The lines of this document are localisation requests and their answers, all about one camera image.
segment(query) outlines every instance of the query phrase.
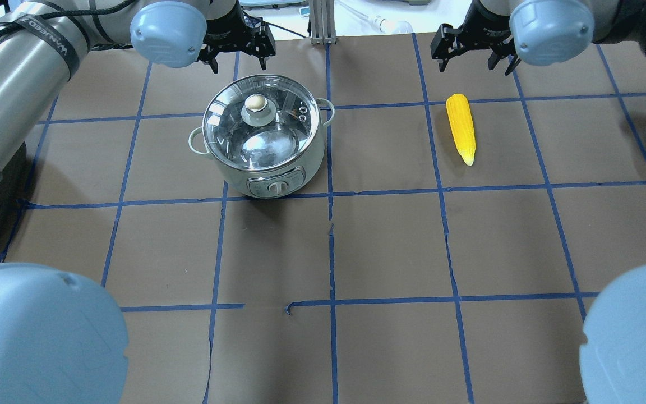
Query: light blue rounded cover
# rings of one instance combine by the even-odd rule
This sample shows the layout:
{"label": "light blue rounded cover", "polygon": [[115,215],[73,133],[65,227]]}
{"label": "light blue rounded cover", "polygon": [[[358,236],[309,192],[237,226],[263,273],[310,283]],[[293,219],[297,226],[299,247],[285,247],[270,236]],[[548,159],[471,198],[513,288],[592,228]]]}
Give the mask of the light blue rounded cover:
{"label": "light blue rounded cover", "polygon": [[0,264],[0,404],[115,404],[126,345],[121,310],[99,284]]}
{"label": "light blue rounded cover", "polygon": [[594,16],[579,0],[527,0],[510,15],[515,50],[536,66],[572,59],[587,48]]}
{"label": "light blue rounded cover", "polygon": [[206,35],[206,18],[182,2],[157,2],[131,20],[131,44],[142,56],[169,67],[185,67],[198,59]]}
{"label": "light blue rounded cover", "polygon": [[589,404],[646,404],[646,266],[605,287],[583,330],[580,370]]}

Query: yellow plastic toy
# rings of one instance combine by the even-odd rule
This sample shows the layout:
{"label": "yellow plastic toy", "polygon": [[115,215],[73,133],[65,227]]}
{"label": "yellow plastic toy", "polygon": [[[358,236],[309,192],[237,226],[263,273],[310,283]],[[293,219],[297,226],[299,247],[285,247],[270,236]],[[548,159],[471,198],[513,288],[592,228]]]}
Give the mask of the yellow plastic toy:
{"label": "yellow plastic toy", "polygon": [[465,164],[472,166],[475,161],[475,128],[472,126],[470,103],[465,95],[453,94],[445,102],[445,107],[458,154]]}

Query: white handle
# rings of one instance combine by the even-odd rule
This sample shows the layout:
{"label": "white handle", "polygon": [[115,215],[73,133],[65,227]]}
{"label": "white handle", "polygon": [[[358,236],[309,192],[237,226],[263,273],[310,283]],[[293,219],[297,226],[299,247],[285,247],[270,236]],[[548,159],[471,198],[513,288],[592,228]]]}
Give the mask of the white handle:
{"label": "white handle", "polygon": [[335,106],[332,102],[326,99],[316,99],[316,104],[319,103],[325,103],[326,105],[328,105],[328,108],[330,108],[330,118],[323,123],[323,128],[327,128],[328,126],[330,126],[330,123],[333,122],[333,118],[335,117]]}
{"label": "white handle", "polygon": [[212,158],[213,156],[211,155],[211,151],[208,150],[208,146],[206,145],[206,141],[203,141],[203,146],[206,149],[206,151],[199,151],[193,146],[193,140],[196,136],[201,135],[203,133],[203,126],[198,126],[198,128],[195,128],[191,133],[189,134],[189,149],[193,153],[196,154],[201,154],[203,156],[206,156],[207,158]]}

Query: pot lid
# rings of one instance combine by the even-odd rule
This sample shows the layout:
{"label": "pot lid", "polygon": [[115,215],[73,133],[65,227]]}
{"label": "pot lid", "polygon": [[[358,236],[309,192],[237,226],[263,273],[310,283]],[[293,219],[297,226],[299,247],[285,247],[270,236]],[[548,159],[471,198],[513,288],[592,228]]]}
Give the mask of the pot lid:
{"label": "pot lid", "polygon": [[213,156],[241,171],[268,171],[303,153],[318,130],[313,95],[292,79],[249,76],[221,90],[203,118]]}

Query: silver pot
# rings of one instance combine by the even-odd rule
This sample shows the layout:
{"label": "silver pot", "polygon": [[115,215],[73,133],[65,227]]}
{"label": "silver pot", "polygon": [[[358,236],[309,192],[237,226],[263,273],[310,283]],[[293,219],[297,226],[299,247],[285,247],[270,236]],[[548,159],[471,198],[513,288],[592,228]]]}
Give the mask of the silver pot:
{"label": "silver pot", "polygon": [[[320,104],[331,108],[321,119]],[[284,76],[249,76],[221,90],[208,105],[189,148],[216,161],[224,179],[242,194],[277,198],[298,191],[320,168],[333,103],[316,99]],[[194,146],[203,134],[205,151]]]}

